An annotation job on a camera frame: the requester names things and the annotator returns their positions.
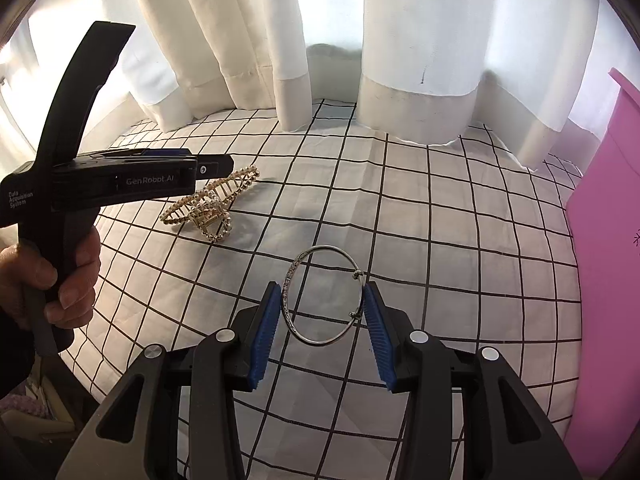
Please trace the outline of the small silver bangle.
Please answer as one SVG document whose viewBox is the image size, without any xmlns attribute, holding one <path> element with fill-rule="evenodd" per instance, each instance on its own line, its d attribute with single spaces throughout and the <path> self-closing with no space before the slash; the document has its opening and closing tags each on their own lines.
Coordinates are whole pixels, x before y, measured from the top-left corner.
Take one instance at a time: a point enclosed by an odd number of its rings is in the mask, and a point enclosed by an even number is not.
<svg viewBox="0 0 640 480">
<path fill-rule="evenodd" d="M 344 266 L 315 268 L 312 259 L 318 252 L 343 259 Z M 281 285 L 281 313 L 288 332 L 308 347 L 335 344 L 361 322 L 365 284 L 366 274 L 343 248 L 319 244 L 303 250 L 288 267 Z M 324 339 L 308 337 L 297 325 L 303 314 L 337 323 L 340 331 Z"/>
</svg>

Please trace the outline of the white checkered bed sheet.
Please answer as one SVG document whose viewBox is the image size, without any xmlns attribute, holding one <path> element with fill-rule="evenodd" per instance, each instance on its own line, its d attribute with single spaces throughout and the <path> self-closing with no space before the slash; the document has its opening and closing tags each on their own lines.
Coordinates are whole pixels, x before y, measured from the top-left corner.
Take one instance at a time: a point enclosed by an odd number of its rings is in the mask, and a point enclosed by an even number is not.
<svg viewBox="0 0 640 480">
<path fill-rule="evenodd" d="M 481 124 L 444 145 L 409 144 L 330 101 L 314 104 L 301 132 L 282 131 L 272 110 L 223 110 L 174 131 L 138 122 L 115 145 L 226 153 L 260 176 L 217 245 L 190 224 L 163 224 L 163 200 L 101 212 L 96 313 L 64 354 L 95 398 L 148 344 L 197 344 L 282 281 L 300 252 L 328 244 L 414 326 L 452 348 L 497 348 L 566 430 L 582 339 L 564 214 L 573 165 L 551 156 L 524 169 Z M 322 348 L 280 328 L 265 378 L 236 398 L 245 468 L 254 479 L 388 479 L 405 403 L 378 378 L 363 327 Z"/>
</svg>

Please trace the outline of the purple plastic bin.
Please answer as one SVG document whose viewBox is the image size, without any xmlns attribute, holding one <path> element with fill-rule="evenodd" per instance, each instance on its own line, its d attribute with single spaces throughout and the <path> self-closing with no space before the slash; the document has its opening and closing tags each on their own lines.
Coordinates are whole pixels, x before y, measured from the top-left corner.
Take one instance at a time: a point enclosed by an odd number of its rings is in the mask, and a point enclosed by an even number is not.
<svg viewBox="0 0 640 480">
<path fill-rule="evenodd" d="M 639 90 L 619 70 L 605 136 L 566 205 L 582 346 L 565 436 L 578 468 L 599 477 L 639 420 Z"/>
</svg>

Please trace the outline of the white curtain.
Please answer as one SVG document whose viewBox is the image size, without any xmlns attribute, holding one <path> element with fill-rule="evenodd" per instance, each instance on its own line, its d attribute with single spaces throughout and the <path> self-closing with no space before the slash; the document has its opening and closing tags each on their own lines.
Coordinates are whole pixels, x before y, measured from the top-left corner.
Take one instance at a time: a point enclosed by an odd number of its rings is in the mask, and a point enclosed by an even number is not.
<svg viewBox="0 0 640 480">
<path fill-rule="evenodd" d="M 271 108 L 286 131 L 311 104 L 353 102 L 360 124 L 421 144 L 484 122 L 516 159 L 586 168 L 639 49 L 608 0 L 32 0 L 1 37 L 1 169 L 35 155 L 89 26 L 134 25 L 82 146 L 141 118 L 162 130 Z"/>
</svg>

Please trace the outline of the pearl gold hair claw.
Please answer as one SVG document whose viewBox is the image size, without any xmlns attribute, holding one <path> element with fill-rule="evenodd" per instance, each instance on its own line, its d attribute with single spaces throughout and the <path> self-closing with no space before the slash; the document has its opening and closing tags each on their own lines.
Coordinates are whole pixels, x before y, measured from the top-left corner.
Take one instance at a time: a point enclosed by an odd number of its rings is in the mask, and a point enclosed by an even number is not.
<svg viewBox="0 0 640 480">
<path fill-rule="evenodd" d="M 260 176 L 252 165 L 235 170 L 228 177 L 213 180 L 198 192 L 180 198 L 158 218 L 166 226 L 191 222 L 211 242 L 219 243 L 232 231 L 230 205 Z"/>
</svg>

